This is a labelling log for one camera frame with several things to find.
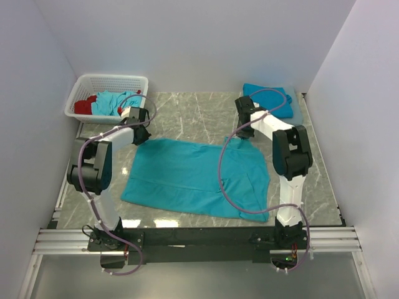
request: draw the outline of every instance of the laundry basket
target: laundry basket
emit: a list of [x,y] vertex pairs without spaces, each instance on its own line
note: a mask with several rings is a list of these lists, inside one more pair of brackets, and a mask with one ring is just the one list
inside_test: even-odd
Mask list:
[[[143,95],[147,95],[148,79],[140,76],[123,76],[123,75],[99,75],[99,74],[86,74],[80,76],[65,105],[65,115],[74,117],[82,123],[104,123],[104,124],[117,124],[122,118],[119,116],[104,116],[104,115],[84,115],[75,114],[75,102],[86,100],[89,96],[97,92],[137,92],[141,90]],[[144,108],[145,98],[142,98],[140,104]]]

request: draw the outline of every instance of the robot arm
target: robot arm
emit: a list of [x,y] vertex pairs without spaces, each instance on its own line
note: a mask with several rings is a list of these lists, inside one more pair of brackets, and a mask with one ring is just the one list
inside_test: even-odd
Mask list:
[[[236,100],[239,115],[238,126],[256,120],[265,114],[265,109],[255,107],[249,97]],[[254,130],[272,140],[273,166],[280,177],[280,204],[295,204],[300,207],[302,187],[308,168],[312,166],[309,139],[303,126],[292,126],[272,115],[244,128],[237,135],[241,138],[254,136]],[[276,217],[276,227],[302,228],[300,212],[295,207],[281,207]]]
[[[142,108],[126,108],[121,114],[124,121],[116,126],[116,128],[121,128],[123,125],[134,122],[144,121],[145,115],[147,114],[148,111]],[[109,190],[112,178],[112,156],[126,145],[142,144],[149,136],[151,136],[151,134],[147,132],[144,126],[137,126],[134,128],[125,127],[105,138],[90,143],[84,150],[84,160],[86,161],[82,163],[82,174],[85,187],[93,197],[94,206],[98,211],[102,223],[105,224],[110,231],[116,231],[117,227],[121,226],[121,220],[113,206]],[[77,174],[79,151],[86,141],[87,138],[81,137],[75,140],[67,172],[67,181],[69,184],[73,184],[77,191],[82,193],[89,204],[92,214],[94,214],[90,199],[82,192]],[[97,218],[94,218],[95,227],[98,230],[102,230]]]

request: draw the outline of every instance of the teal cloth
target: teal cloth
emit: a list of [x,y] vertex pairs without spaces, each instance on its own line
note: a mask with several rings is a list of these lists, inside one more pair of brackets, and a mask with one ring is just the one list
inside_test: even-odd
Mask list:
[[[107,116],[119,116],[118,107],[122,101],[129,95],[134,95],[135,92],[97,92],[97,99],[92,103],[92,114],[93,115],[107,115]],[[140,107],[142,103],[142,97],[131,97],[122,105],[122,108],[126,107]]]
[[[264,89],[267,87],[262,87],[262,86],[257,86],[253,84],[248,84],[245,83],[243,86],[243,95],[251,95],[252,93]],[[279,92],[282,92],[284,95],[287,96],[287,102],[286,104],[272,112],[272,115],[274,115],[277,118],[292,118],[294,116],[294,112],[292,111],[292,108],[290,106],[290,103],[292,102],[292,98],[290,95],[287,95],[286,92],[284,91],[283,88],[281,87],[270,87],[273,89],[278,90]],[[272,92],[272,91],[265,91],[265,92],[259,92],[255,94],[254,96],[251,97],[252,100],[256,103],[258,103],[261,107],[265,109],[273,109],[277,106],[279,106],[282,101],[284,100],[283,97],[277,93],[277,92]]]
[[[121,199],[169,211],[267,221],[268,213],[243,213],[224,198],[217,175],[221,148],[169,139],[146,141],[137,149]],[[239,207],[266,208],[269,174],[263,154],[250,141],[230,141],[223,156],[222,180]]]

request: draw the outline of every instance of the teal towel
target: teal towel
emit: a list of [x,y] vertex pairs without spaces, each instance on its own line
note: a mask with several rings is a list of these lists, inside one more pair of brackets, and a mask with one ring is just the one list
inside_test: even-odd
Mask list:
[[[129,95],[134,95],[135,92],[97,92],[97,99],[92,103],[92,114],[93,115],[107,115],[107,116],[119,116],[118,107],[122,101]],[[142,97],[131,97],[122,105],[122,108],[129,106],[140,107],[142,103]]]
[[[218,184],[221,145],[148,140],[137,149],[123,201],[157,209],[267,221],[224,198]],[[266,208],[269,175],[262,153],[248,140],[232,139],[223,156],[222,180],[231,200],[252,211]]]
[[[245,83],[243,86],[243,95],[251,95],[254,92],[264,88],[267,87]],[[279,92],[282,92],[284,95],[286,95],[286,92],[281,87],[270,87],[270,88],[276,89]],[[292,108],[290,106],[292,98],[289,95],[286,95],[286,97],[287,97],[287,103],[283,107],[272,112],[272,115],[274,115],[277,118],[292,118],[294,116],[294,112],[292,111]],[[261,107],[268,110],[278,107],[284,100],[279,93],[273,91],[259,92],[254,96],[252,96],[251,98]]]

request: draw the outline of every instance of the gray marble surface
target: gray marble surface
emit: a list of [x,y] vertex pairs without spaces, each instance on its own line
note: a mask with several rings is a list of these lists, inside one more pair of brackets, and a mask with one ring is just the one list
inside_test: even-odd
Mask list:
[[[237,125],[234,100],[240,94],[218,93],[155,93],[158,115],[148,127],[155,138],[194,141],[220,145]],[[339,210],[330,181],[325,170],[317,140],[304,100],[299,99],[312,148],[314,163],[304,183],[304,211],[311,225],[340,225]],[[107,131],[112,126],[84,124],[80,135],[91,137]],[[256,134],[252,143],[261,150],[270,174],[267,206],[279,203],[279,177],[272,166],[272,143],[262,134]],[[276,211],[270,213],[268,222],[254,222],[243,219],[226,219],[204,215],[170,212],[138,206],[120,200],[125,188],[136,146],[121,149],[113,160],[111,193],[115,207],[123,219],[124,227],[220,227],[274,225]],[[93,216],[83,197],[72,186],[66,186],[58,229],[79,229],[84,224],[93,224]]]

